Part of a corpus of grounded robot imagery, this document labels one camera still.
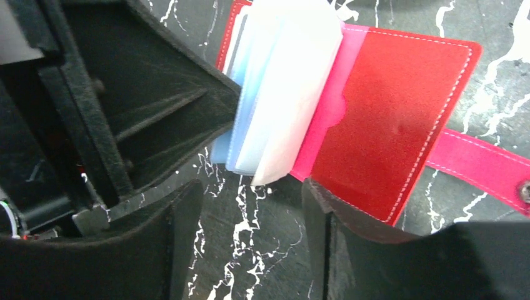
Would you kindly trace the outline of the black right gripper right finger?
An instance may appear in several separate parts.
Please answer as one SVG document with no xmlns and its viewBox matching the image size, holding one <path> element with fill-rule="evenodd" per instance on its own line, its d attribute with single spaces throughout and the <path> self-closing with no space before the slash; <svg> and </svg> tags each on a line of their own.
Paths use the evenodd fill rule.
<svg viewBox="0 0 530 300">
<path fill-rule="evenodd" d="M 460 222 L 418 236 L 307 179 L 313 299 L 528 299 L 529 223 Z"/>
</svg>

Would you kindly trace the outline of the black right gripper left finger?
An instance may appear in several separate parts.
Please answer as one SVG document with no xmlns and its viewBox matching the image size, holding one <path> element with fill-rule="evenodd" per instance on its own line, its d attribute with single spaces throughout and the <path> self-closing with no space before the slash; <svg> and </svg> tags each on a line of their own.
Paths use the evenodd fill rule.
<svg viewBox="0 0 530 300">
<path fill-rule="evenodd" d="M 76 239 L 1 238 L 2 299 L 181 299 L 203 205 L 192 180 Z"/>
</svg>

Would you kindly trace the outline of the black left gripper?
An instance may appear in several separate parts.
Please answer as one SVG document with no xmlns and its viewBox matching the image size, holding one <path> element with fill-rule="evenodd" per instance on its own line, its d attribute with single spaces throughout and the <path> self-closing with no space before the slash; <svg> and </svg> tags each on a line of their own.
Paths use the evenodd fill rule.
<svg viewBox="0 0 530 300">
<path fill-rule="evenodd" d="M 110 228 L 133 193 L 131 1 L 1 2 L 1 190 L 15 238 Z"/>
</svg>

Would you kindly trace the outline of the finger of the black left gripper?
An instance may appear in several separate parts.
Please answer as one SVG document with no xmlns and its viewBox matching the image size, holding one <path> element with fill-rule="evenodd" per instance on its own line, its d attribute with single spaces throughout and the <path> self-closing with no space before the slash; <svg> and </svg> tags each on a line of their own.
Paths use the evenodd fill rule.
<svg viewBox="0 0 530 300">
<path fill-rule="evenodd" d="M 82 113 L 120 198 L 169 177 L 232 123 L 240 93 L 141 1 L 63 1 L 96 98 Z"/>
</svg>

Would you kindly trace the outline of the red leather card holder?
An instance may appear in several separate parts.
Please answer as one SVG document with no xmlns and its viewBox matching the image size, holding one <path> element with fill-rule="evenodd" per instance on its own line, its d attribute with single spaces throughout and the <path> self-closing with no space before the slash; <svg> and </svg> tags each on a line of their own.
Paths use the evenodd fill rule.
<svg viewBox="0 0 530 300">
<path fill-rule="evenodd" d="M 448 128 L 482 53 L 346 24 L 326 1 L 234 1 L 217 66 L 242 91 L 211 161 L 255 186 L 313 179 L 390 225 L 425 167 L 528 216 L 529 159 Z"/>
</svg>

